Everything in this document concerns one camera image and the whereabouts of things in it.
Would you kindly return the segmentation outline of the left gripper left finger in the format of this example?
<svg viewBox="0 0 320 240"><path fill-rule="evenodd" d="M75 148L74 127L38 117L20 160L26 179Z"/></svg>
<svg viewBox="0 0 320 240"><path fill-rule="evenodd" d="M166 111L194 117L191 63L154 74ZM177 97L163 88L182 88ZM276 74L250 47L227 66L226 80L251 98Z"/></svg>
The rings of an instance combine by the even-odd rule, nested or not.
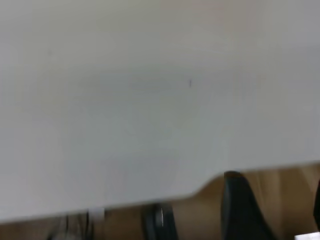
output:
<svg viewBox="0 0 320 240"><path fill-rule="evenodd" d="M220 206L223 240L275 240L248 180L237 171L224 173Z"/></svg>

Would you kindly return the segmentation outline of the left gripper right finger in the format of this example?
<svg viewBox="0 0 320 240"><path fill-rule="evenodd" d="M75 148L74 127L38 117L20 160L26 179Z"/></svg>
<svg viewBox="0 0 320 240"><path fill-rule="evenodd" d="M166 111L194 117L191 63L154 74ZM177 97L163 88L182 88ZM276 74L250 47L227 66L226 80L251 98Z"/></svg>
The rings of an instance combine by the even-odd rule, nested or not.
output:
<svg viewBox="0 0 320 240"><path fill-rule="evenodd" d="M317 226L317 229L320 232L320 181L318 181L318 185L315 193L313 217L314 217L314 221Z"/></svg>

